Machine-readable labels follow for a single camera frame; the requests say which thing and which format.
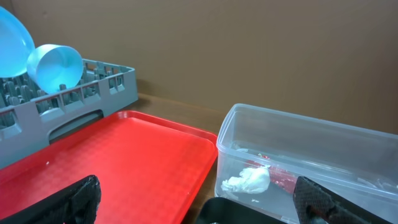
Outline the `large light blue plate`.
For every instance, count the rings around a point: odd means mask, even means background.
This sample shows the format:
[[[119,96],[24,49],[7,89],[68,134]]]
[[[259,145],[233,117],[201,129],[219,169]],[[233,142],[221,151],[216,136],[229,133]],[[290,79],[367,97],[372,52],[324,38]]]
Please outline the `large light blue plate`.
[[[22,22],[1,7],[1,78],[24,74],[34,49],[32,36]]]

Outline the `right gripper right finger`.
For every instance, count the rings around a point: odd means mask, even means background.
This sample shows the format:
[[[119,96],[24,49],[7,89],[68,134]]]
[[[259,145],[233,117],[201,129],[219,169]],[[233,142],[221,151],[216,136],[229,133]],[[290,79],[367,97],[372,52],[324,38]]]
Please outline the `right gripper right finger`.
[[[297,178],[293,201],[300,224],[391,224],[304,176]]]

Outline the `red snack wrapper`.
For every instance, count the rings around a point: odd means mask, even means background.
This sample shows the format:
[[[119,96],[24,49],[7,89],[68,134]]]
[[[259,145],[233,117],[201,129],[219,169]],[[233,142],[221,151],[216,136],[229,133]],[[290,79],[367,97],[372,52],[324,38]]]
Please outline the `red snack wrapper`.
[[[267,167],[271,178],[270,184],[276,185],[278,188],[284,190],[288,194],[293,194],[297,181],[297,178],[293,175],[293,173],[276,166],[270,166],[268,164],[263,164],[252,160],[246,160],[245,167]]]

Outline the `white napkin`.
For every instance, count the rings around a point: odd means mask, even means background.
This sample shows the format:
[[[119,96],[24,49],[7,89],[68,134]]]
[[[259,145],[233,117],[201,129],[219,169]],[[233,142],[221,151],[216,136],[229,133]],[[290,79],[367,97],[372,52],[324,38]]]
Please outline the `white napkin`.
[[[269,188],[270,182],[267,167],[248,167],[239,173],[239,177],[222,181],[221,189],[231,193],[260,194]]]

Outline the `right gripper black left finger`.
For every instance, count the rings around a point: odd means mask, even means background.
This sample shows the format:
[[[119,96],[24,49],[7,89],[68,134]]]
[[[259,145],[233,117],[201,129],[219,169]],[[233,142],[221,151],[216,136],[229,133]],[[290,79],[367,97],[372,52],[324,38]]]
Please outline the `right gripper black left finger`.
[[[100,201],[100,182],[89,175],[3,218],[1,224],[94,224]]]

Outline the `light blue small bowl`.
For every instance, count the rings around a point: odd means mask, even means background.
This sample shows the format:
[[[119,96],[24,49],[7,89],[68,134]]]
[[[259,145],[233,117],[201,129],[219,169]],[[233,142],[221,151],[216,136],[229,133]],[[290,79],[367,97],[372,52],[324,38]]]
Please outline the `light blue small bowl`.
[[[41,90],[54,94],[60,91],[60,85],[77,86],[83,74],[83,59],[72,47],[44,44],[30,53],[27,74]]]

